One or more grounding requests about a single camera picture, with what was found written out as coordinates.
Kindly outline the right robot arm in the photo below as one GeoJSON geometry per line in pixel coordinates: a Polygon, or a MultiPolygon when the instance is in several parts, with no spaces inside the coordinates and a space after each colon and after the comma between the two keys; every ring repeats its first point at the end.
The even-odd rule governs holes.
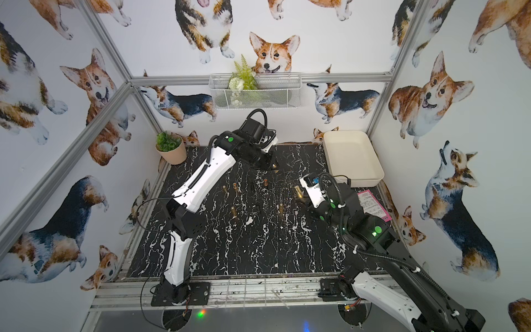
{"type": "Polygon", "coordinates": [[[370,301],[409,331],[480,331],[485,318],[453,300],[405,252],[392,227],[366,213],[358,193],[331,174],[310,173],[299,179],[301,196],[311,215],[337,228],[343,242],[367,260],[377,262],[402,293],[382,285],[368,272],[350,266],[340,275],[344,297],[370,301]]]}

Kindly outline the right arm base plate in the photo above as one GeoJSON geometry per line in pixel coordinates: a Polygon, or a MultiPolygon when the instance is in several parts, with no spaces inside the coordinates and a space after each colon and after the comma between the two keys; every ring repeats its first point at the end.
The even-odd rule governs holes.
{"type": "Polygon", "coordinates": [[[319,281],[317,295],[324,302],[348,302],[366,301],[360,297],[351,283],[342,278],[323,278],[319,281]]]}

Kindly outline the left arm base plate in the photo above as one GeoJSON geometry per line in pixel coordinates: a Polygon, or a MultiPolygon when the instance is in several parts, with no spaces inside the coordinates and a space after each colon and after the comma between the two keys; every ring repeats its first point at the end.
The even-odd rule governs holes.
{"type": "Polygon", "coordinates": [[[168,306],[204,306],[210,297],[210,282],[185,282],[179,286],[170,284],[167,280],[156,286],[152,297],[152,307],[168,306]]]}

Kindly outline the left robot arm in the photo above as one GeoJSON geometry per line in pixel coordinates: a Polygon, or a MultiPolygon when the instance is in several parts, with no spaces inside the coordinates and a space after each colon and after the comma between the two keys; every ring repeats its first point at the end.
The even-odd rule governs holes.
{"type": "Polygon", "coordinates": [[[168,302],[180,304],[190,296],[192,242],[207,223],[207,219],[199,214],[206,196],[238,162],[258,171],[275,169],[276,157],[271,149],[276,143],[276,131],[268,129],[266,112],[255,109],[238,129],[210,138],[203,163],[171,195],[165,206],[167,218],[172,224],[170,256],[159,286],[168,302]]]}

